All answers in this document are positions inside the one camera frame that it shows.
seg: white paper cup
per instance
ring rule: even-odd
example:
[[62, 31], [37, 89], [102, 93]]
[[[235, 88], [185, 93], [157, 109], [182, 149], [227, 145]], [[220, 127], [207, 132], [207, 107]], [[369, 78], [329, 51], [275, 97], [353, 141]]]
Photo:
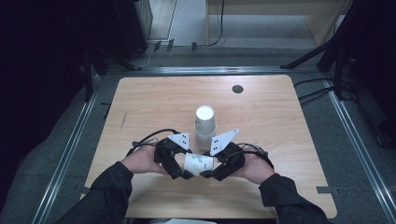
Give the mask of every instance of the white paper cup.
[[216, 130], [215, 110], [209, 105], [201, 105], [196, 110], [195, 131], [201, 135], [210, 135]]
[[193, 175], [199, 175], [203, 171], [213, 169], [213, 157], [204, 155], [186, 153], [184, 159], [184, 170], [192, 173]]
[[202, 135], [195, 129], [195, 142], [201, 150], [210, 151], [210, 146], [212, 144], [212, 137], [216, 136], [216, 125], [215, 131], [208, 135]]

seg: person's right hand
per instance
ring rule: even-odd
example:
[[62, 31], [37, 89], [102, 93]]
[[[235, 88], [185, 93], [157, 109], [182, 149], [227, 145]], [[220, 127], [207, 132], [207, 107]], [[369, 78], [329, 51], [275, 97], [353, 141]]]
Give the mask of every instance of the person's right hand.
[[[255, 151], [252, 148], [247, 148], [246, 150]], [[274, 169], [265, 160], [254, 154], [245, 154], [244, 166], [233, 173], [232, 176], [243, 177], [252, 183], [260, 185], [274, 174]]]

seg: black sleeve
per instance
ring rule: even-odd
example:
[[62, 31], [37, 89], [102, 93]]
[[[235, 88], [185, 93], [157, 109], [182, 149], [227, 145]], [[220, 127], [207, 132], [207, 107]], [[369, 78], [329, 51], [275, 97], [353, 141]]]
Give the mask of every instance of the black sleeve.
[[102, 172], [85, 195], [56, 223], [121, 223], [134, 175], [119, 161]]
[[274, 206], [279, 222], [329, 223], [324, 212], [297, 192], [293, 180], [278, 174], [270, 176], [259, 187], [264, 206]]

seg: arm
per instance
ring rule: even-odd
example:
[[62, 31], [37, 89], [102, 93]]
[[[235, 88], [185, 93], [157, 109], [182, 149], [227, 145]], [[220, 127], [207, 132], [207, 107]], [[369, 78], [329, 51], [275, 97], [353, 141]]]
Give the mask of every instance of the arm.
[[155, 147], [144, 146], [102, 172], [90, 192], [56, 223], [121, 223], [128, 209], [134, 174], [166, 171], [154, 162]]
[[245, 155], [245, 165], [233, 175], [260, 185], [262, 204], [274, 206], [279, 222], [285, 223], [329, 223], [324, 212], [305, 198], [301, 197], [294, 181], [276, 174], [263, 159]]

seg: metal bracket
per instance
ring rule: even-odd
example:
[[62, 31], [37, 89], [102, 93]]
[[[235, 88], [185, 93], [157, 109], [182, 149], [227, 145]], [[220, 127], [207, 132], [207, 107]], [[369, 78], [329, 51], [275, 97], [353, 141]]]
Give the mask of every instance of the metal bracket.
[[190, 134], [189, 133], [176, 133], [176, 134], [171, 134], [168, 136], [168, 138], [176, 143], [178, 146], [189, 150], [190, 148]]
[[215, 156], [224, 148], [228, 146], [228, 144], [233, 141], [233, 138], [239, 133], [239, 129], [234, 129], [227, 133], [223, 133], [221, 135], [215, 136], [212, 138], [212, 144], [210, 145], [210, 156]]

